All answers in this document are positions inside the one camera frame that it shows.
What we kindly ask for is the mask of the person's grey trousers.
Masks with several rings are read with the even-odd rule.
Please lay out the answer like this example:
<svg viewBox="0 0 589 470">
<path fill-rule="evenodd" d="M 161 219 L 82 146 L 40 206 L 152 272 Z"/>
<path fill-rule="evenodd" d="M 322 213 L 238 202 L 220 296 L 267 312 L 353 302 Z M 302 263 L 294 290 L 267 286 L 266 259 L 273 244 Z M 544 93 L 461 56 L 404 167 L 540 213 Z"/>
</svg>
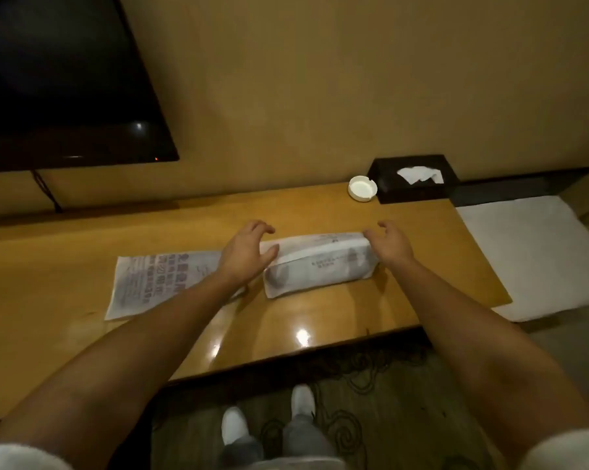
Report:
<svg viewBox="0 0 589 470">
<path fill-rule="evenodd" d="M 283 454 L 268 459 L 254 436 L 224 446 L 217 470 L 348 470 L 333 445 L 312 420 L 291 419 L 283 428 Z"/>
</svg>

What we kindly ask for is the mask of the person's right forearm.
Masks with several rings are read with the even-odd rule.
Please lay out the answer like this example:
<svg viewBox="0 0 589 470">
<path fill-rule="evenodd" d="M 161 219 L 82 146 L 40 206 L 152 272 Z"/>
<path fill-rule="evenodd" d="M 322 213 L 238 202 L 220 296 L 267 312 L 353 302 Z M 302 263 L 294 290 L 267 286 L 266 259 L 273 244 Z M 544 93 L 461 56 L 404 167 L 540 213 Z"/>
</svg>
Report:
<svg viewBox="0 0 589 470">
<path fill-rule="evenodd" d="M 589 436 L 589 402 L 517 325 L 414 258 L 390 263 L 427 336 L 480 426 L 510 465 L 559 437 Z"/>
</svg>

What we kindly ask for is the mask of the person's white shoe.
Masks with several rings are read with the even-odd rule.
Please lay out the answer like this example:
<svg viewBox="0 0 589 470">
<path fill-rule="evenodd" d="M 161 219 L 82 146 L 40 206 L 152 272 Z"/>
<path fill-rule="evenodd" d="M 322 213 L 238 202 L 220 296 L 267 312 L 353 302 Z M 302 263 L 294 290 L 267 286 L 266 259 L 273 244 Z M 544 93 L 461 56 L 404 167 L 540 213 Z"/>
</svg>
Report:
<svg viewBox="0 0 589 470">
<path fill-rule="evenodd" d="M 312 389 L 306 384 L 294 386 L 291 392 L 291 417 L 314 420 L 316 401 Z"/>
<path fill-rule="evenodd" d="M 228 446 L 249 436 L 251 435 L 243 411 L 237 406 L 227 408 L 221 420 L 221 438 L 223 444 Z"/>
</svg>

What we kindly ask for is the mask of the person's left hand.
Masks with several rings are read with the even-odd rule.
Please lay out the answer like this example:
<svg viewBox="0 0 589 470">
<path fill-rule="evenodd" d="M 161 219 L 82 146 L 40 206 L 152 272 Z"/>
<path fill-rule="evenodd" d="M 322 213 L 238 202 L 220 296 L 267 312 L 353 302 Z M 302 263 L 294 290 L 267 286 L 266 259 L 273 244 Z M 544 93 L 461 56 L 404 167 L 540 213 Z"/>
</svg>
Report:
<svg viewBox="0 0 589 470">
<path fill-rule="evenodd" d="M 217 275 L 223 277 L 234 290 L 248 285 L 266 268 L 258 267 L 259 244 L 275 228 L 265 221 L 252 220 L 240 228 L 222 250 Z"/>
</svg>

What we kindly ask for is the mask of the black flat screen television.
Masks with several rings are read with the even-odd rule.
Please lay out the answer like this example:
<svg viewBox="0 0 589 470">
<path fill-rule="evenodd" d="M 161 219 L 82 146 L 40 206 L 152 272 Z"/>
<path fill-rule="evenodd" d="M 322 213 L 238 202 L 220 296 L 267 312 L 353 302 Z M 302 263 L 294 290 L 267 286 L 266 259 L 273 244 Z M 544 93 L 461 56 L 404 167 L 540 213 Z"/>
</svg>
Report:
<svg viewBox="0 0 589 470">
<path fill-rule="evenodd" d="M 120 0 L 0 0 L 0 172 L 178 160 Z"/>
</svg>

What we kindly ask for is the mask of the person's white sleeve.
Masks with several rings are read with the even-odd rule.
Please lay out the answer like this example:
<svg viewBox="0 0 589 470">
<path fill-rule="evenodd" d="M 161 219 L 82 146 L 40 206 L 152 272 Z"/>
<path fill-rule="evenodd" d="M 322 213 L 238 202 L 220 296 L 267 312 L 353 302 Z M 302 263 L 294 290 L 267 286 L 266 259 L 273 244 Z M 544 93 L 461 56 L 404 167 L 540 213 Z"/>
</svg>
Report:
<svg viewBox="0 0 589 470">
<path fill-rule="evenodd" d="M 589 470 L 589 429 L 545 439 L 527 453 L 517 470 Z"/>
<path fill-rule="evenodd" d="M 0 470 L 74 470 L 62 458 L 20 444 L 0 444 Z"/>
</svg>

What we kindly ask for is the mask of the white bed sheet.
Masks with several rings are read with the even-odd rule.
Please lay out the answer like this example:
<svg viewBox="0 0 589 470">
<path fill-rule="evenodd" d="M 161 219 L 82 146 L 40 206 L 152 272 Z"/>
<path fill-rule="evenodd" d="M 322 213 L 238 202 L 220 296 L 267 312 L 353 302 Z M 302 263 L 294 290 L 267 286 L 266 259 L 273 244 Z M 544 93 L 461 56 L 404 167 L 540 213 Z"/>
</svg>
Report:
<svg viewBox="0 0 589 470">
<path fill-rule="evenodd" d="M 558 196 L 458 207 L 521 323 L 589 306 L 589 230 Z"/>
</svg>

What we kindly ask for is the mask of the black tissue box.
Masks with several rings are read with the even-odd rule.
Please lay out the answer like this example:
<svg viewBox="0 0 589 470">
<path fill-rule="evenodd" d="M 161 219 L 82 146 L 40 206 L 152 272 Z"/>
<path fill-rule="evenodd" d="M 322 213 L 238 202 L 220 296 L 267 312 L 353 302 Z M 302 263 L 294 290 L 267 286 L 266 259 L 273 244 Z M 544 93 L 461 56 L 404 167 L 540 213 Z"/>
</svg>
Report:
<svg viewBox="0 0 589 470">
<path fill-rule="evenodd" d="M 437 168 L 442 172 L 445 183 L 435 184 L 429 180 L 409 185 L 397 171 L 410 166 Z M 440 154 L 375 158 L 369 167 L 367 177 L 376 182 L 377 199 L 381 204 L 448 198 L 449 193 L 460 183 L 451 164 Z"/>
</svg>

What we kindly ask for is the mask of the person's left forearm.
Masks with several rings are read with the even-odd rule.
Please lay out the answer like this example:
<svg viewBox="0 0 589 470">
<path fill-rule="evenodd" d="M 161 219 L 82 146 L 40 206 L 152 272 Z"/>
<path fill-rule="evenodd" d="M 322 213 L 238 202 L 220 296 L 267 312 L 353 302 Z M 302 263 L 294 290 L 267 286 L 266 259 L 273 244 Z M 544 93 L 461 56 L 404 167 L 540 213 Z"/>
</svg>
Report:
<svg viewBox="0 0 589 470">
<path fill-rule="evenodd" d="M 216 272 L 105 334 L 1 419 L 0 444 L 45 450 L 74 470 L 104 470 L 236 291 Z"/>
</svg>

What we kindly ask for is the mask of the person's right white shoe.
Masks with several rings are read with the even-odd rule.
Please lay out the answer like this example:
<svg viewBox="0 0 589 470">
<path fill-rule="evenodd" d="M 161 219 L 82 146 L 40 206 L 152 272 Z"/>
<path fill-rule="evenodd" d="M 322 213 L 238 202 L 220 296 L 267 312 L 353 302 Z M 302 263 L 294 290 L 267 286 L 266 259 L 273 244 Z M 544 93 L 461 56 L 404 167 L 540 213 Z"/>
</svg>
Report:
<svg viewBox="0 0 589 470">
<path fill-rule="evenodd" d="M 294 386 L 291 392 L 291 417 L 314 420 L 316 401 L 312 389 L 306 384 Z"/>
</svg>

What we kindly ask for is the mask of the person's right white sleeve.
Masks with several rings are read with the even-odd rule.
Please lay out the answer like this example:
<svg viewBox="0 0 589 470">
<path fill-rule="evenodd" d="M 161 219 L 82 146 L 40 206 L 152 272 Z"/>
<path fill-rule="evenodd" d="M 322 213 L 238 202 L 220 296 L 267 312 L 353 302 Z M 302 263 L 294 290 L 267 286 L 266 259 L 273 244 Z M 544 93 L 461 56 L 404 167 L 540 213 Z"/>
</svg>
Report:
<svg viewBox="0 0 589 470">
<path fill-rule="evenodd" d="M 589 470 L 589 429 L 545 439 L 527 453 L 517 470 Z"/>
</svg>

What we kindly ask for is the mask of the white printed bag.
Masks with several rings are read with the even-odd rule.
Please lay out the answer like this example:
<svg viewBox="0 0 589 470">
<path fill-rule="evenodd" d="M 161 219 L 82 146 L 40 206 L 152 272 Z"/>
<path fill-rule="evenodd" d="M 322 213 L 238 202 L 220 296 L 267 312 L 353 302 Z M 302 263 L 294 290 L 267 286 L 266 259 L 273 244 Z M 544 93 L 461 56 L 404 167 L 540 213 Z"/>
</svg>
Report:
<svg viewBox="0 0 589 470">
<path fill-rule="evenodd" d="M 279 246 L 264 270 L 268 299 L 294 292 L 370 278 L 378 258 L 361 232 L 314 234 L 263 241 L 260 253 Z"/>
<path fill-rule="evenodd" d="M 220 257 L 220 251 L 118 257 L 104 320 L 125 320 L 169 300 L 212 274 Z"/>
</svg>

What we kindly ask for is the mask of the person's left white shoe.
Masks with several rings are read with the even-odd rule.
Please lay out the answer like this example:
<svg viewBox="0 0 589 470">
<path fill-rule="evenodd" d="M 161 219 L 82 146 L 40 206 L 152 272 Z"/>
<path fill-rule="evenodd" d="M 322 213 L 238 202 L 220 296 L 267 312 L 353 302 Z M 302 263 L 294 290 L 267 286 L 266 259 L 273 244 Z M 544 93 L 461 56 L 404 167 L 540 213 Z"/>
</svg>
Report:
<svg viewBox="0 0 589 470">
<path fill-rule="evenodd" d="M 228 446 L 249 436 L 251 435 L 243 411 L 237 406 L 227 408 L 221 420 L 221 438 L 223 444 Z"/>
</svg>

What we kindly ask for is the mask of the person's right hand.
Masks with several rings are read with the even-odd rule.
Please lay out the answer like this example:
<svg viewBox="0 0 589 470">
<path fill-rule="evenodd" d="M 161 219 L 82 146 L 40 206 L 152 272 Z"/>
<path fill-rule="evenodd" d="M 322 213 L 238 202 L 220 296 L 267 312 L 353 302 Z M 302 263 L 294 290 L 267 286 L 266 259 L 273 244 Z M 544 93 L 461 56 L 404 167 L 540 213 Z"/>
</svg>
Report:
<svg viewBox="0 0 589 470">
<path fill-rule="evenodd" d="M 412 246 L 408 237 L 398 228 L 393 221 L 378 221 L 378 227 L 383 232 L 373 230 L 384 235 L 384 247 L 382 250 L 373 250 L 380 262 L 393 273 L 401 268 L 411 266 L 416 262 Z"/>
</svg>

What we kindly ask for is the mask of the white round ashtray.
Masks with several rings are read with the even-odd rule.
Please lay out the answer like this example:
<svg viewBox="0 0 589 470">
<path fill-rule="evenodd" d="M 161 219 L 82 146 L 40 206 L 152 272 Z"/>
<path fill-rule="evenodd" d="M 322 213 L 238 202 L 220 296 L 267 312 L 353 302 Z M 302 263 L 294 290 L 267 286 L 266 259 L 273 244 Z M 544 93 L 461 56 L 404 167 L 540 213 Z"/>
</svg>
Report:
<svg viewBox="0 0 589 470">
<path fill-rule="evenodd" d="M 377 195 L 377 184 L 364 175 L 350 179 L 347 187 L 348 195 L 357 202 L 369 202 Z"/>
</svg>

